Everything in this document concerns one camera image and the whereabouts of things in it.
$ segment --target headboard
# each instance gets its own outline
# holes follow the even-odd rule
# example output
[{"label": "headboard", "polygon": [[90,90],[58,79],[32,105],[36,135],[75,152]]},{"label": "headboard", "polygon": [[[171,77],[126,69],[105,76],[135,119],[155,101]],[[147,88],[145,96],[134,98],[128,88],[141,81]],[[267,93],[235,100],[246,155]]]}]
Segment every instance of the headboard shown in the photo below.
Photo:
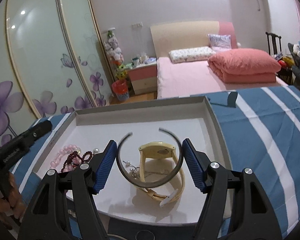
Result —
[{"label": "headboard", "polygon": [[210,46],[208,34],[231,35],[231,47],[237,48],[234,27],[229,22],[178,22],[150,27],[157,58],[169,57],[174,49]]}]

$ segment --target floral pillow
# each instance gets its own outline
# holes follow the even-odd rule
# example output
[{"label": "floral pillow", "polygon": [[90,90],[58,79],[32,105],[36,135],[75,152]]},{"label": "floral pillow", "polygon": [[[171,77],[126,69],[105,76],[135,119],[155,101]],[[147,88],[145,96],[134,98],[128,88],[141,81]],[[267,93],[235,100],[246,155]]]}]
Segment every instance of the floral pillow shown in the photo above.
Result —
[{"label": "floral pillow", "polygon": [[176,49],[169,52],[172,63],[208,60],[215,54],[210,47],[198,47],[190,49]]},{"label": "floral pillow", "polygon": [[208,34],[210,39],[210,47],[213,50],[218,48],[231,49],[231,35]]}]

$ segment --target wooden floor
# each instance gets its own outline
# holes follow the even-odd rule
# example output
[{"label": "wooden floor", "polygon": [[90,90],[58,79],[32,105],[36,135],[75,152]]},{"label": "wooden floor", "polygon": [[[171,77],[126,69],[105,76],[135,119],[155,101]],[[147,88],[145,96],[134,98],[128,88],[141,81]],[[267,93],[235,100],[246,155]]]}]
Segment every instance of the wooden floor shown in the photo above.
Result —
[{"label": "wooden floor", "polygon": [[149,101],[157,99],[157,92],[151,92],[151,93],[146,93],[142,95],[135,95],[132,94],[130,95],[129,99],[125,101],[119,101],[116,97],[111,101],[111,105],[117,105],[117,104],[125,104],[125,103],[132,103],[132,102],[142,102],[142,101]]}]

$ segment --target drawer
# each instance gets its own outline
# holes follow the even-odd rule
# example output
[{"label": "drawer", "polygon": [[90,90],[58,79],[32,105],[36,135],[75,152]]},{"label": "drawer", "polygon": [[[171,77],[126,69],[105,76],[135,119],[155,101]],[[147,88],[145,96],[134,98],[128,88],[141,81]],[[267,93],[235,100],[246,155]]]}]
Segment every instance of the drawer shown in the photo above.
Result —
[{"label": "drawer", "polygon": [[157,76],[131,81],[136,95],[157,91]]},{"label": "drawer", "polygon": [[157,78],[157,65],[145,66],[129,70],[131,81],[147,79],[151,77]]}]

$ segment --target hand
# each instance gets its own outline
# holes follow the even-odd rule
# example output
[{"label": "hand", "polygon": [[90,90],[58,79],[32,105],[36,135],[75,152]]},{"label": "hand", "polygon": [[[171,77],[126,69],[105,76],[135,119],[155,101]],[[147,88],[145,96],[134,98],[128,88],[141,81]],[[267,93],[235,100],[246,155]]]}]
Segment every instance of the hand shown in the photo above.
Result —
[{"label": "hand", "polygon": [[10,211],[12,208],[13,215],[16,219],[22,220],[23,215],[26,211],[26,206],[22,202],[21,194],[18,191],[16,181],[12,173],[9,172],[9,182],[12,186],[12,190],[9,193],[8,200],[3,200],[0,198],[0,220],[5,225],[8,230],[12,229],[7,216],[4,212]]}]

